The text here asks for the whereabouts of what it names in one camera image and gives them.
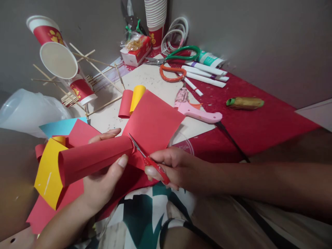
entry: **orange-handled scissors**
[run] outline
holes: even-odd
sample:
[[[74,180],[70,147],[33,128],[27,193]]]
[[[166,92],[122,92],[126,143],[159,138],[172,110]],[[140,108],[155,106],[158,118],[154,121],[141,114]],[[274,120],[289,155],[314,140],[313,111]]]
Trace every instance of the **orange-handled scissors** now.
[[[183,50],[193,50],[193,51],[196,52],[196,54],[193,55],[193,56],[179,56],[179,55],[175,55],[178,52],[181,52]],[[184,60],[184,61],[194,61],[194,60],[196,60],[199,57],[200,52],[201,52],[201,50],[200,50],[199,47],[196,47],[196,46],[186,46],[186,47],[179,48],[178,50],[175,50],[174,52],[172,52],[171,54],[167,55],[163,59],[155,59],[155,58],[146,57],[146,59],[148,60],[148,62],[146,62],[144,64],[160,66],[159,71],[160,71],[160,75],[161,75],[161,77],[162,77],[163,80],[165,80],[167,82],[172,82],[172,83],[179,82],[180,80],[182,80],[186,76],[187,71],[185,69],[183,69],[183,68],[165,67],[164,63],[167,60],[171,60],[171,59],[180,59],[180,60]],[[177,77],[177,78],[167,78],[164,75],[163,70],[168,71],[168,72],[180,73],[182,75],[179,76],[179,77]]]

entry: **red scissors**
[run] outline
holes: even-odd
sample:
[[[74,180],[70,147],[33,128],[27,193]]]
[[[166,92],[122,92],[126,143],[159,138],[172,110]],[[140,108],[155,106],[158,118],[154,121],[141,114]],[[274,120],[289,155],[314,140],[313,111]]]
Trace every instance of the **red scissors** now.
[[[175,55],[178,52],[181,52],[183,50],[193,50],[193,51],[196,52],[196,54],[193,55],[193,56],[179,56],[179,55]],[[186,47],[179,48],[178,50],[175,50],[173,53],[167,55],[166,58],[155,59],[155,58],[146,57],[146,59],[148,60],[148,62],[146,62],[144,64],[160,66],[160,69],[159,69],[160,76],[162,77],[163,80],[165,80],[167,82],[172,82],[172,83],[179,82],[180,80],[182,80],[186,76],[187,71],[185,69],[183,69],[183,68],[166,67],[166,66],[164,66],[164,63],[167,60],[171,60],[171,59],[180,59],[180,60],[183,60],[184,62],[185,61],[195,61],[199,57],[200,52],[201,52],[201,50],[200,50],[199,47],[196,47],[196,46],[186,46]],[[177,77],[177,78],[167,78],[164,75],[163,70],[168,71],[168,72],[180,73],[182,75],[179,76],[179,77]]]
[[[128,135],[130,136],[132,142],[134,143],[135,147],[137,148],[137,150],[139,152],[141,152],[142,156],[143,156],[143,161],[145,163],[145,166],[153,166],[158,173],[161,175],[161,177],[164,179],[164,181],[162,181],[163,184],[167,185],[169,183],[169,178],[166,175],[165,171],[163,170],[163,168],[161,168],[155,161],[153,161],[150,157],[147,157],[139,148],[139,146],[137,145],[137,143],[135,142],[135,140],[132,138],[132,136],[128,133]]]

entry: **gray wall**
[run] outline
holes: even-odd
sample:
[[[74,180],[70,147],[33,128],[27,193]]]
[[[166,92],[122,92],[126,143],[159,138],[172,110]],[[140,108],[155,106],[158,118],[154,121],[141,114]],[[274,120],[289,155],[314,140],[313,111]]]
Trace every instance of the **gray wall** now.
[[[189,20],[188,44],[229,60],[224,69],[301,108],[332,98],[329,0],[169,0]]]
[[[146,26],[144,0],[133,0],[134,11]],[[82,53],[93,49],[91,56],[105,63],[111,63],[120,56],[118,43],[124,34],[125,21],[120,9],[120,0],[2,0],[0,1],[1,79],[0,90],[14,92],[25,88],[32,92],[60,98],[63,93],[52,84],[42,86],[31,78],[43,79],[32,64],[35,63],[49,76],[51,73],[39,58],[40,44],[26,26],[26,19],[32,15],[52,18],[59,25],[64,40],[73,43]],[[81,62],[85,74],[98,72],[86,61]],[[96,64],[99,69],[105,66]]]

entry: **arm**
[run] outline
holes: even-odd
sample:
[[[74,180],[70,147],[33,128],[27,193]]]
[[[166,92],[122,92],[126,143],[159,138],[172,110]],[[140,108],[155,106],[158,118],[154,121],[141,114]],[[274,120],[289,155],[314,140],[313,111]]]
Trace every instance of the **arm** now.
[[[196,194],[230,194],[332,218],[332,166],[316,163],[212,164],[178,148],[151,154],[171,180]],[[145,173],[155,179],[154,168]]]
[[[89,143],[113,138],[120,131],[121,129],[110,130],[92,138]],[[63,249],[74,243],[90,218],[111,199],[127,162],[128,156],[122,155],[106,169],[105,174],[100,171],[85,177],[84,193],[51,219],[35,242],[34,248]]]

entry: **yellow paper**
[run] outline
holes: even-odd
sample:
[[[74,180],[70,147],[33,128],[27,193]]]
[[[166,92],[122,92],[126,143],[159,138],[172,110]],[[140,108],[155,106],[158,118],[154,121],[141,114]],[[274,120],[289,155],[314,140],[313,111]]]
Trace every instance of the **yellow paper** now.
[[[53,137],[53,139],[55,141],[58,141],[63,146],[66,146],[66,137],[64,137],[64,136],[57,136],[57,137]]]
[[[50,138],[41,157],[35,180],[35,188],[38,193],[54,210],[56,210],[56,205],[63,189],[59,173],[58,155],[60,151],[67,149],[56,140]]]
[[[145,86],[138,85],[134,88],[134,92],[132,94],[131,106],[130,106],[130,115],[135,110],[138,102],[141,100],[143,94],[145,93]]]

